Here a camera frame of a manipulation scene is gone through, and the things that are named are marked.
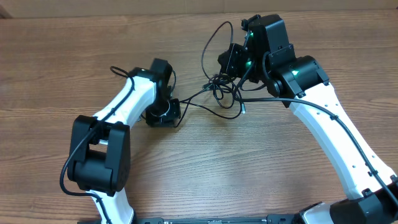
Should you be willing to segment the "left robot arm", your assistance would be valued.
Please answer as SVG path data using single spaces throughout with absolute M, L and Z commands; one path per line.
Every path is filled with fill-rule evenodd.
M 101 111 L 74 120 L 60 187 L 67 195 L 92 198 L 98 223 L 134 223 L 136 214 L 125 190 L 131 168 L 130 130 L 141 117 L 152 128 L 175 126 L 181 118 L 179 100 L 172 98 L 174 88 L 169 85 L 175 71 L 159 58 L 148 69 L 110 70 L 126 84 Z

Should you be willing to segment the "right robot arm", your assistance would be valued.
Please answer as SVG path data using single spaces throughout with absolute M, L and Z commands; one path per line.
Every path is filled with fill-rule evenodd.
M 393 223 L 397 175 L 370 148 L 343 109 L 322 66 L 297 57 L 284 20 L 277 14 L 244 19 L 243 45 L 231 44 L 218 58 L 221 73 L 240 82 L 262 82 L 268 101 L 279 101 L 306 125 L 336 171 L 345 199 L 316 203 L 288 217 L 289 223 Z

